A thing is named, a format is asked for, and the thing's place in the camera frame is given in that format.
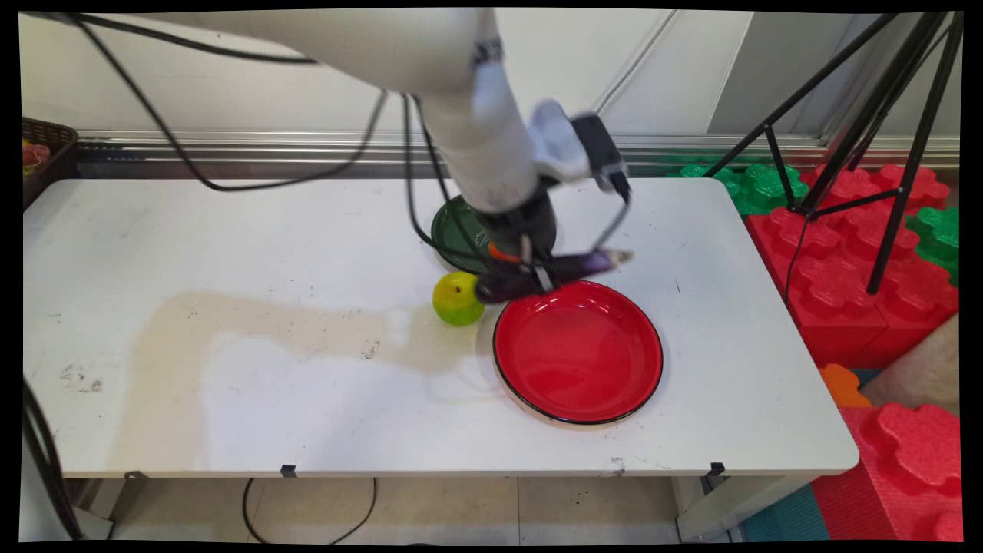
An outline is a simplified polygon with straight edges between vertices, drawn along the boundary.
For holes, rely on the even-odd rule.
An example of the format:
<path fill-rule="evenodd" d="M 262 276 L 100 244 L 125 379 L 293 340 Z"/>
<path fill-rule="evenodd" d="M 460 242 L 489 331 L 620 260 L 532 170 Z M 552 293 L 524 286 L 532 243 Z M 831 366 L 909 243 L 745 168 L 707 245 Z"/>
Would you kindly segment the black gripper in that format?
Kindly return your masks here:
<path fill-rule="evenodd" d="M 547 189 L 538 188 L 516 209 L 502 213 L 478 210 L 476 218 L 499 252 L 522 260 L 524 269 L 536 280 L 538 294 L 556 290 L 547 260 L 556 241 L 556 216 Z"/>

